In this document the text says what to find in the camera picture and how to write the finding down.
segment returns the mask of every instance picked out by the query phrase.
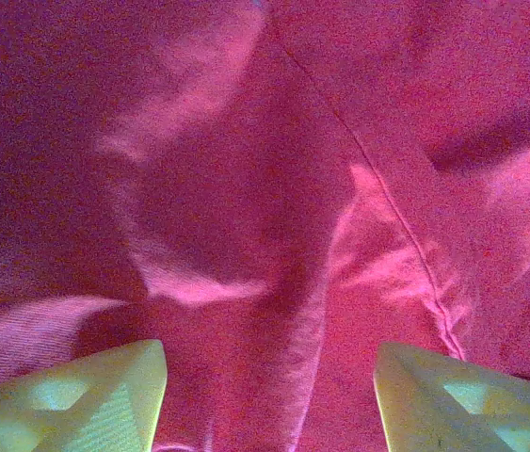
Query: yellow plastic piece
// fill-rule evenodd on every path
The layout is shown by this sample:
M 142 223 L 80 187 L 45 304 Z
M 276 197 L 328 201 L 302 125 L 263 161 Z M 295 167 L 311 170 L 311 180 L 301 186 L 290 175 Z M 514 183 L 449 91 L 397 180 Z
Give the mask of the yellow plastic piece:
M 0 384 L 0 452 L 148 452 L 166 383 L 149 340 Z
M 530 381 L 385 343 L 374 383 L 391 452 L 530 452 Z

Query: stitching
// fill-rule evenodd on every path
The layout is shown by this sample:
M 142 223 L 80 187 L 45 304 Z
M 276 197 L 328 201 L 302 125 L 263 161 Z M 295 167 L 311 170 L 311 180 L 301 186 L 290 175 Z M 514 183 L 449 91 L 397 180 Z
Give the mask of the stitching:
M 285 45 L 283 44 L 283 41 L 281 39 L 281 33 L 279 32 L 279 29 L 277 27 L 277 24 L 275 22 L 275 14 L 274 14 L 275 11 L 272 11 L 271 13 L 271 25 L 272 25 L 272 28 L 273 28 L 273 33 L 274 35 L 276 36 L 277 38 L 277 42 L 279 44 L 279 46 L 281 47 L 281 49 L 283 50 L 283 52 L 298 66 L 298 68 L 307 76 L 307 78 L 311 81 L 311 84 L 314 88 L 314 90 L 319 94 L 319 96 L 321 96 L 321 99 L 323 99 L 323 102 L 328 106 L 329 110 L 331 110 L 331 113 L 333 114 L 333 116 L 343 125 L 343 127 L 348 131 L 348 133 L 350 134 L 350 136 L 352 137 L 352 139 L 355 141 L 355 143 L 357 144 L 357 146 L 359 147 L 359 149 L 361 150 L 361 155 L 362 157 L 364 158 L 365 162 L 369 165 L 369 167 L 372 169 L 373 173 L 376 175 L 376 179 L 377 181 L 379 182 L 383 192 L 384 192 L 384 196 L 386 198 L 386 200 L 388 201 L 388 203 L 390 204 L 390 206 L 392 207 L 394 213 L 396 214 L 396 216 L 398 217 L 401 225 L 403 226 L 403 228 L 405 229 L 405 231 L 407 232 L 407 235 L 408 237 L 410 238 L 411 242 L 413 243 L 413 246 L 415 247 L 415 249 L 417 250 L 417 254 L 419 256 L 419 260 L 420 262 L 422 263 L 422 267 L 424 268 L 424 271 L 426 273 L 426 276 L 429 280 L 429 283 L 430 283 L 430 286 L 432 288 L 432 298 L 433 298 L 433 301 L 434 301 L 434 304 L 436 305 L 437 309 L 440 311 L 440 313 L 442 314 L 442 321 L 443 321 L 443 327 L 444 327 L 444 333 L 448 339 L 448 341 L 450 342 L 450 344 L 445 344 L 449 347 L 449 349 L 452 349 L 453 351 L 455 351 L 457 354 L 458 354 L 458 357 L 462 360 L 462 361 L 465 361 L 465 353 L 463 352 L 461 346 L 459 345 L 458 343 L 458 340 L 456 339 L 456 337 L 453 335 L 453 333 L 450 331 L 450 328 L 449 328 L 449 322 L 448 322 L 448 315 L 446 313 L 446 310 L 444 309 L 444 307 L 442 306 L 442 304 L 439 302 L 439 298 L 438 298 L 438 288 L 437 288 L 437 285 L 436 285 L 436 279 L 434 277 L 434 272 L 432 271 L 430 265 L 428 264 L 426 258 L 425 258 L 425 255 L 424 255 L 424 251 L 419 243 L 419 241 L 417 240 L 417 238 L 415 237 L 415 234 L 413 233 L 413 231 L 411 230 L 409 224 L 407 223 L 407 220 L 403 217 L 403 215 L 400 213 L 400 211 L 398 210 L 398 207 L 396 206 L 396 204 L 394 203 L 393 201 L 393 198 L 392 196 L 390 195 L 390 190 L 388 189 L 388 187 L 386 186 L 384 180 L 382 179 L 381 175 L 379 174 L 379 172 L 377 171 L 377 169 L 375 168 L 375 166 L 373 165 L 370 157 L 367 155 L 367 152 L 365 151 L 364 149 L 364 146 L 363 144 L 361 143 L 361 141 L 359 140 L 359 137 L 357 137 L 357 135 L 355 134 L 355 132 L 352 130 L 352 128 L 350 128 L 348 126 L 348 124 L 346 124 L 345 120 L 341 117 L 340 113 L 338 112 L 337 109 L 335 109 L 333 107 L 333 105 L 331 105 L 331 103 L 329 102 L 329 99 L 323 94 L 323 92 L 319 89 L 319 87 L 317 86 L 315 80 L 313 79 L 313 77 L 311 76 L 311 74 L 307 71 L 307 69 L 297 60 L 297 58 L 285 47 Z

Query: pink garment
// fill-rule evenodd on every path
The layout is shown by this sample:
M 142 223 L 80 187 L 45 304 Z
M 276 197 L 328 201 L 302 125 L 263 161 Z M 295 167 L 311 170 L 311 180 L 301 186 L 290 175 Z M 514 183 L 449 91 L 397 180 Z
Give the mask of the pink garment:
M 530 1 L 0 5 L 0 381 L 142 338 L 154 450 L 385 450 L 400 341 L 530 379 Z

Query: yellow object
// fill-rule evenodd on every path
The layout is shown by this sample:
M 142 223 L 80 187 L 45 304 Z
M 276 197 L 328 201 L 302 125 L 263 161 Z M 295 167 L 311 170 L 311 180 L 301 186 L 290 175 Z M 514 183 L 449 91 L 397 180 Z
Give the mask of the yellow object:
M 530 381 L 385 343 L 374 383 L 391 452 L 530 452 Z
M 0 452 L 147 452 L 166 382 L 149 340 L 0 384 Z

